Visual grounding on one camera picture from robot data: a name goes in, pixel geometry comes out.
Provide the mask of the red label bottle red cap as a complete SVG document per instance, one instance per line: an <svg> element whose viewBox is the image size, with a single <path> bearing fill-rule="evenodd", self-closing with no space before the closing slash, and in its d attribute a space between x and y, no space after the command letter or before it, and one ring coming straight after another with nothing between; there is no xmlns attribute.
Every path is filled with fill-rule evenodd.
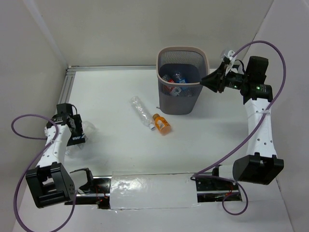
<svg viewBox="0 0 309 232"><path fill-rule="evenodd" d="M169 83L175 83L174 80L167 74L161 77L164 81L169 82Z"/></svg>

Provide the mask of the blue label bottle white cap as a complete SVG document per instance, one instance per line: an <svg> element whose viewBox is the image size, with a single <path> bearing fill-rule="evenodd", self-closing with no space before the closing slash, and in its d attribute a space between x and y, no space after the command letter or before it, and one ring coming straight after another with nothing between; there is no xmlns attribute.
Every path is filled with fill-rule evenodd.
<svg viewBox="0 0 309 232"><path fill-rule="evenodd" d="M174 97L186 97L189 94L188 87L171 87L169 94Z"/></svg>

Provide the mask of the clear unlabelled plastic bottle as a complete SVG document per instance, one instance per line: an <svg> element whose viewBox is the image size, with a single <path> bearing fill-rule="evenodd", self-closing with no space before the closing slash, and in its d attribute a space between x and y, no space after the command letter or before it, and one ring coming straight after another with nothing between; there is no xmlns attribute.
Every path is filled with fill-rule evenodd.
<svg viewBox="0 0 309 232"><path fill-rule="evenodd" d="M130 99L130 104L133 110L136 112L136 114L140 118L143 125L145 125L147 128L153 131L155 129L155 124L154 124L152 115L146 108L143 101L138 96L134 96Z"/></svg>

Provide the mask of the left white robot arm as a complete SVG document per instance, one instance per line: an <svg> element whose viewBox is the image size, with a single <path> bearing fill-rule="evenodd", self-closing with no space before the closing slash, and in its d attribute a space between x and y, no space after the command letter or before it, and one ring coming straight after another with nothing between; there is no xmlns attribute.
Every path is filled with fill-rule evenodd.
<svg viewBox="0 0 309 232"><path fill-rule="evenodd" d="M77 108L70 103L56 106L56 114L44 129L46 148L35 168L26 172L26 181L37 208L72 201L75 186L63 163L68 147L82 148L87 141Z"/></svg>

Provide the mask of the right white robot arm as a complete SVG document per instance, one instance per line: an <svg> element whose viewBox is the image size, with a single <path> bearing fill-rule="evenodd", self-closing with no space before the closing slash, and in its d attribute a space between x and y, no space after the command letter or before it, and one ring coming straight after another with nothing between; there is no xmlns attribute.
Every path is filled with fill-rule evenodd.
<svg viewBox="0 0 309 232"><path fill-rule="evenodd" d="M251 56L243 74L231 70L234 58L223 58L219 68L202 78L200 84L213 92L222 93L229 87L239 90L248 117L249 137L245 139L246 155L234 161L236 181L268 185L284 168L277 157L272 138L271 109L274 102L272 87L266 85L268 59Z"/></svg>

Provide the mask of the orange juice bottle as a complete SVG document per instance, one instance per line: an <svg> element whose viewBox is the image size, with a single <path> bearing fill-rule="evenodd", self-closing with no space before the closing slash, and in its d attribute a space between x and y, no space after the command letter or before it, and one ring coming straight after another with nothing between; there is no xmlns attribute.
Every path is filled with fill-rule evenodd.
<svg viewBox="0 0 309 232"><path fill-rule="evenodd" d="M153 115L153 120L156 128L159 130L161 135L167 135L171 132L171 125L166 121L166 119L159 114Z"/></svg>

